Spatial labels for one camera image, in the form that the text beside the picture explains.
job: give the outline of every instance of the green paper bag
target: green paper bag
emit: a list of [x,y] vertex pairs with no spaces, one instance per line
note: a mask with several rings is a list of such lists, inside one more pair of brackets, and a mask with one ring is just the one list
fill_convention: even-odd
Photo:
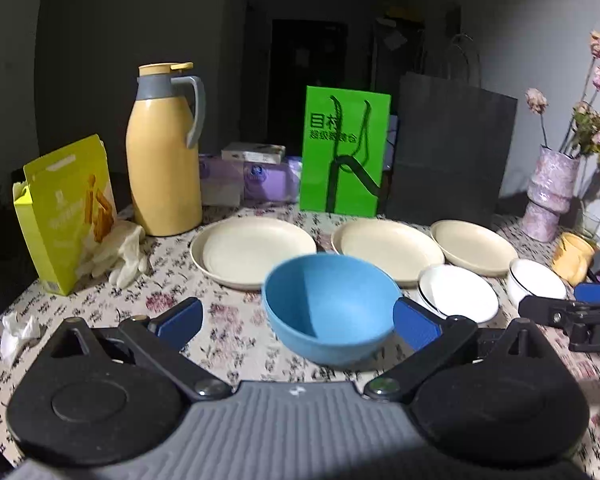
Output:
[[376,215],[391,96],[308,86],[300,209]]

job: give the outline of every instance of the yellow mug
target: yellow mug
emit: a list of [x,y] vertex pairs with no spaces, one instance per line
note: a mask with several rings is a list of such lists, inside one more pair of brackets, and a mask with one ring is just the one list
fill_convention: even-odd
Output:
[[552,269],[571,286],[582,283],[595,250],[591,245],[573,233],[564,233],[555,248]]

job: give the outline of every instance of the crumpled tissue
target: crumpled tissue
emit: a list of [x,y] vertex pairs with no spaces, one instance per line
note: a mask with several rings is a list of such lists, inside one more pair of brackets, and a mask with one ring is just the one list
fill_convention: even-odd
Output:
[[90,273],[97,278],[110,270],[109,283],[117,288],[127,288],[138,272],[149,274],[149,259],[140,248],[142,240],[144,229],[141,226],[126,220],[117,221],[92,259],[80,266],[79,273]]
[[2,338],[0,338],[0,355],[2,360],[11,368],[22,349],[33,339],[40,339],[40,323],[36,316],[27,321],[18,321],[18,314],[2,316]]

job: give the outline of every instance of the pink marbled vase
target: pink marbled vase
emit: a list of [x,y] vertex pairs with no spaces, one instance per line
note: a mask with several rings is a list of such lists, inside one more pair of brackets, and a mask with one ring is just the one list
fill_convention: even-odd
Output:
[[549,242],[558,232],[560,215],[571,206],[578,174],[578,158],[540,147],[540,157],[526,195],[529,204],[520,227],[539,242]]

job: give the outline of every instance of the dark gray shopping bag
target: dark gray shopping bag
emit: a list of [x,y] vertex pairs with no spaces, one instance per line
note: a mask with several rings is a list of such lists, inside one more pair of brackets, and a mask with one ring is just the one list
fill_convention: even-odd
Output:
[[463,81],[407,73],[385,213],[429,225],[491,224],[518,100]]

